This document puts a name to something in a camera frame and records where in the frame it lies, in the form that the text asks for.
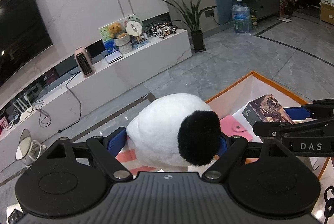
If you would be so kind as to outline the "white paper fan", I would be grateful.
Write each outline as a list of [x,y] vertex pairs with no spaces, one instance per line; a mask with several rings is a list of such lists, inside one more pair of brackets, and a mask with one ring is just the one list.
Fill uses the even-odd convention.
[[142,41],[143,28],[139,22],[129,21],[126,24],[126,33],[130,36],[131,39],[135,39],[138,42]]

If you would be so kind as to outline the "brown teddy bear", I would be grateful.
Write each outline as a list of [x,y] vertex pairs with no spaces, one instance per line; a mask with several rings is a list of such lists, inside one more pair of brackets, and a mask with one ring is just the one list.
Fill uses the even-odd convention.
[[120,39],[127,35],[119,22],[110,24],[108,26],[108,32],[112,39]]

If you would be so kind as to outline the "orange storage box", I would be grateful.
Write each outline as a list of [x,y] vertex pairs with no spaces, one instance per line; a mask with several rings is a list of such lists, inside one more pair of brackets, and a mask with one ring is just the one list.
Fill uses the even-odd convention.
[[304,101],[279,84],[250,72],[210,98],[225,135],[253,146],[271,137],[296,156],[309,157],[317,176],[333,158],[333,99]]

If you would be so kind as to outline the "potted green plant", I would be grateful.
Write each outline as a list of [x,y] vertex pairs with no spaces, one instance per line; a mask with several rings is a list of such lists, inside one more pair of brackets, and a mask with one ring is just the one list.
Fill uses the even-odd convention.
[[203,31],[201,30],[200,25],[200,18],[203,13],[208,10],[215,9],[216,6],[206,6],[200,9],[201,0],[190,0],[188,4],[186,4],[183,0],[179,3],[176,0],[163,0],[163,2],[172,6],[182,16],[183,19],[178,20],[178,22],[184,23],[189,28],[194,51],[206,51],[203,40]]

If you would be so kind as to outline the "small notebook on console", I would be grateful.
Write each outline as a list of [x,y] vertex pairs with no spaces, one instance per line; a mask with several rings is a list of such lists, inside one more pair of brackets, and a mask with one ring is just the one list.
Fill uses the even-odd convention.
[[121,54],[121,52],[119,51],[115,51],[111,54],[108,54],[106,55],[104,58],[105,58],[105,61],[108,63],[108,64],[111,64],[119,59],[121,59],[123,57],[123,54]]

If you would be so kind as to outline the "white wifi router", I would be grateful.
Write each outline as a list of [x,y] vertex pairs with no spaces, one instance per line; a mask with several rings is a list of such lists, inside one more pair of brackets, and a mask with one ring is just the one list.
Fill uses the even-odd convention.
[[23,96],[18,97],[13,102],[13,106],[20,114],[19,122],[25,120],[33,113],[33,104],[26,93]]

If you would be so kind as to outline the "cardboard box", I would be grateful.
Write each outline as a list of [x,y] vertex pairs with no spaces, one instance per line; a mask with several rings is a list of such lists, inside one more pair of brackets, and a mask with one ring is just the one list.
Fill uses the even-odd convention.
[[320,20],[334,25],[334,6],[327,3],[321,3]]

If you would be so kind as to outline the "black white toy vehicle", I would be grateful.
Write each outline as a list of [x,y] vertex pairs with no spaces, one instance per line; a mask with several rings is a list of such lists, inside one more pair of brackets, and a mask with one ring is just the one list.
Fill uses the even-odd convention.
[[147,36],[155,36],[164,39],[167,36],[176,33],[178,29],[179,27],[173,25],[171,22],[160,22],[147,25],[144,32]]

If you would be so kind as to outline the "black television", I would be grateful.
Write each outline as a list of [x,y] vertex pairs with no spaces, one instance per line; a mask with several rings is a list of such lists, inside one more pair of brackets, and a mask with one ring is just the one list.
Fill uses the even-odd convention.
[[1,84],[53,45],[36,0],[1,0]]

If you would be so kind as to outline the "pink space heater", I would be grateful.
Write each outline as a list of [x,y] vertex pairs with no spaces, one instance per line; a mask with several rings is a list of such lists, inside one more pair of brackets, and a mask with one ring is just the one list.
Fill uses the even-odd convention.
[[83,73],[84,78],[87,78],[95,73],[95,68],[93,67],[92,61],[85,48],[77,48],[74,52],[74,58]]

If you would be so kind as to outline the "blue water jug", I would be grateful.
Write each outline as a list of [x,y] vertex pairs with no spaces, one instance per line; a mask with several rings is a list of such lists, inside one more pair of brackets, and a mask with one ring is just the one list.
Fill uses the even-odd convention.
[[232,6],[233,28],[237,33],[249,33],[251,29],[250,9],[242,4],[242,0],[236,0]]

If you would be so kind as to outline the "dark printed card box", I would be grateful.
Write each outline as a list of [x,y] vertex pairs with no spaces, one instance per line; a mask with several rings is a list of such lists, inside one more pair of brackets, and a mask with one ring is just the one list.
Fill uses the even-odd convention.
[[289,122],[290,124],[294,124],[293,120],[272,94],[266,94],[250,101],[242,114],[251,126],[260,121]]

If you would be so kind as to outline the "white black plush dog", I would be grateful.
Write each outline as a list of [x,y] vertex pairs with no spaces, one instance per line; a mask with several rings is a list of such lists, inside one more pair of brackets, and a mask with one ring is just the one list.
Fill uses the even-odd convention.
[[116,159],[130,172],[186,172],[210,164],[221,147],[218,115],[200,97],[174,93],[145,107],[127,125]]

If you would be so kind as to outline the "pink card holder wallet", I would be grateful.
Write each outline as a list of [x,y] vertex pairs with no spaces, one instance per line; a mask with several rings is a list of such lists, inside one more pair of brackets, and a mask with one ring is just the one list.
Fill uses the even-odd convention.
[[238,135],[249,142],[253,139],[253,136],[232,115],[228,115],[220,120],[220,128],[228,137]]

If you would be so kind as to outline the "white tv console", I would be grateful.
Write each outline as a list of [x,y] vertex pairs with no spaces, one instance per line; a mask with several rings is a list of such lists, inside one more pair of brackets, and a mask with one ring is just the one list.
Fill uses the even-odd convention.
[[24,129],[43,142],[58,130],[191,55],[188,32],[178,30],[165,39],[151,38],[146,45],[111,64],[105,60],[97,62],[95,73],[87,78],[79,73],[71,81],[65,81],[43,99],[42,110],[51,118],[49,126],[41,124],[42,115],[34,110],[25,120],[1,133],[1,169],[15,161]]

